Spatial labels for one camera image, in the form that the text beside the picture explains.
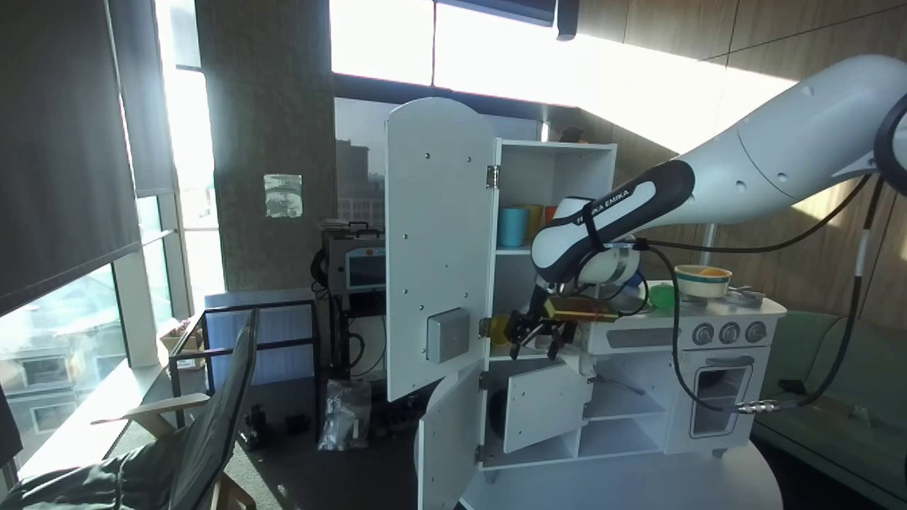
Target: chair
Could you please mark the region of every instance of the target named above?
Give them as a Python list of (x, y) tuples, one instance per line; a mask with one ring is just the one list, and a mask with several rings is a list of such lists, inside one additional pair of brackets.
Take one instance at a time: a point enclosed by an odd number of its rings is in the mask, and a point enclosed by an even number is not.
[(237, 437), (237, 412), (254, 369), (254, 311), (237, 332), (229, 374), (202, 417), (186, 427), (172, 427), (162, 412), (178, 412), (203, 403), (203, 398), (182, 398), (169, 403), (142, 406), (120, 420), (137, 420), (155, 443), (105, 459), (91, 468), (70, 468), (16, 484), (0, 510), (15, 507), (137, 507), (137, 510), (202, 510), (254, 501), (226, 474)]

